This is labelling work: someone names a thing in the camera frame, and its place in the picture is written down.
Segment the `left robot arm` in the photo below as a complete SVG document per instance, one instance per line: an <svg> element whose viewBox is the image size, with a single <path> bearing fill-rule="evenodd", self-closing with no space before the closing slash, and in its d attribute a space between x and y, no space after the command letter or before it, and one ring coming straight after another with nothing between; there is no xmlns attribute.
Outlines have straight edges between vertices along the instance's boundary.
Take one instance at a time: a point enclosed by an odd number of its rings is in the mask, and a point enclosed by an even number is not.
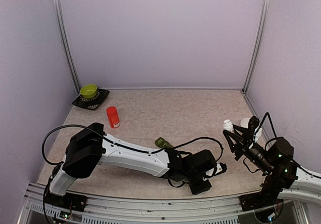
<svg viewBox="0 0 321 224"><path fill-rule="evenodd" d="M129 143L104 131L104 125L80 126L71 137L62 161L55 167L47 184L50 197L59 206L70 202L67 190L77 179L88 178L97 165L136 170L166 179L169 185L189 186L193 195L210 190L210 178L227 170L210 150L195 154L178 147L153 149Z"/></svg>

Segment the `green pill organizer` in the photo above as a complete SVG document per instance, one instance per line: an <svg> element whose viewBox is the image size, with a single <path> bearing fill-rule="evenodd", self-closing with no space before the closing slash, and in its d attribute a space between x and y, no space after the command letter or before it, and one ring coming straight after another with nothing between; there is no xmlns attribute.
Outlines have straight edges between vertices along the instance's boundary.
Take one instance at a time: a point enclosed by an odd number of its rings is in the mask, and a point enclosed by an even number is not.
<svg viewBox="0 0 321 224"><path fill-rule="evenodd" d="M168 141L166 141L162 137L159 137L158 139L155 140L155 145L161 149L174 148L173 145L171 145Z"/></svg>

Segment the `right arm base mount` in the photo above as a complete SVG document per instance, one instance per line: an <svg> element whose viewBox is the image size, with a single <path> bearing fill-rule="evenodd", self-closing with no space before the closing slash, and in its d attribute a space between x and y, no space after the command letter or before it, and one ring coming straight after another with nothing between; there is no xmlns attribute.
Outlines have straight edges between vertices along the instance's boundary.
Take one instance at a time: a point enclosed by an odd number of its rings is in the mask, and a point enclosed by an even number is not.
<svg viewBox="0 0 321 224"><path fill-rule="evenodd" d="M262 194L261 192L241 195L239 200L242 211L250 211L284 203L283 199L276 198L271 194Z"/></svg>

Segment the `small white pill bottle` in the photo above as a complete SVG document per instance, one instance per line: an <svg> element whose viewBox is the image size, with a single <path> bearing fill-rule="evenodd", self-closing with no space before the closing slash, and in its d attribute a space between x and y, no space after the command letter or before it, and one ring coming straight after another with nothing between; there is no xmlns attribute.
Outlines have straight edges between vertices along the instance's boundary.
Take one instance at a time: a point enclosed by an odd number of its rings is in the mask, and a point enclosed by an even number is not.
<svg viewBox="0 0 321 224"><path fill-rule="evenodd" d="M223 121L223 128L224 128L224 130L234 133L233 124L232 124L231 120L229 120L229 119Z"/></svg>

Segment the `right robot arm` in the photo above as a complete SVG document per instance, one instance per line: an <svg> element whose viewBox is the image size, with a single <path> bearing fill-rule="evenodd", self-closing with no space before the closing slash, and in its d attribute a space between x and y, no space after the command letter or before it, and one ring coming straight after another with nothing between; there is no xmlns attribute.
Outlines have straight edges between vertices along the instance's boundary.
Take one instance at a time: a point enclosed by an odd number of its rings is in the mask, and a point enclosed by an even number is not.
<svg viewBox="0 0 321 224"><path fill-rule="evenodd" d="M224 123L223 128L235 160L245 156L265 178L259 192L239 197L243 211L273 205L283 198L320 203L320 174L294 161L294 148L285 138L274 138L265 150L255 140L255 127Z"/></svg>

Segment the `red pill bottle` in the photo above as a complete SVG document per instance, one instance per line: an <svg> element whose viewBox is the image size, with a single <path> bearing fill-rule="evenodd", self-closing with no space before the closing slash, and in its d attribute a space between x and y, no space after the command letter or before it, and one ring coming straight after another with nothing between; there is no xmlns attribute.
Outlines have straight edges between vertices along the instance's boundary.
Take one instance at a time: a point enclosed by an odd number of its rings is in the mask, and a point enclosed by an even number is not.
<svg viewBox="0 0 321 224"><path fill-rule="evenodd" d="M106 114L109 120L109 124L112 128L116 129L120 126L120 119L118 116L117 108L110 106L106 109Z"/></svg>

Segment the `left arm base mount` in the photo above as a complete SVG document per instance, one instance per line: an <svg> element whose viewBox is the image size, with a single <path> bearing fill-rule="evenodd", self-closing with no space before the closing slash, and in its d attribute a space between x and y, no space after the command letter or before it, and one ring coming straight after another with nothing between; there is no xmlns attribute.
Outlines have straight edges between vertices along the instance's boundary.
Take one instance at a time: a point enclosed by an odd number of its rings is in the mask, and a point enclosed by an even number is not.
<svg viewBox="0 0 321 224"><path fill-rule="evenodd" d="M44 202L71 211L84 212L87 197L85 195L73 193L66 193L64 196L58 196L48 192L44 196Z"/></svg>

